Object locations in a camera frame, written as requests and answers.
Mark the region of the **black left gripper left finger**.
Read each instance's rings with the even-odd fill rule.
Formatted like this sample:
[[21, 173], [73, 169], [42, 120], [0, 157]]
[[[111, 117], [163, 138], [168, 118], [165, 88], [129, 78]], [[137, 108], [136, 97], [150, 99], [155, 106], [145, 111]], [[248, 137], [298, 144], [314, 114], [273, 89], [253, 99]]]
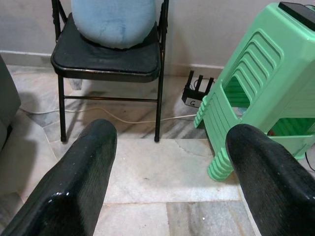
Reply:
[[108, 120], [87, 125], [2, 232], [4, 236], [91, 236], [117, 149]]

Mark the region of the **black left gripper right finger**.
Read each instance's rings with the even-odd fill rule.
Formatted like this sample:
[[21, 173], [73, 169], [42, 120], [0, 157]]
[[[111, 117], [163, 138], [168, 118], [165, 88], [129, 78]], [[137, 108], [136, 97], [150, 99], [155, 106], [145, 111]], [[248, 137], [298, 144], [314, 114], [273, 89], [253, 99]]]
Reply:
[[225, 147], [261, 235], [315, 234], [315, 179], [284, 146], [238, 124]]

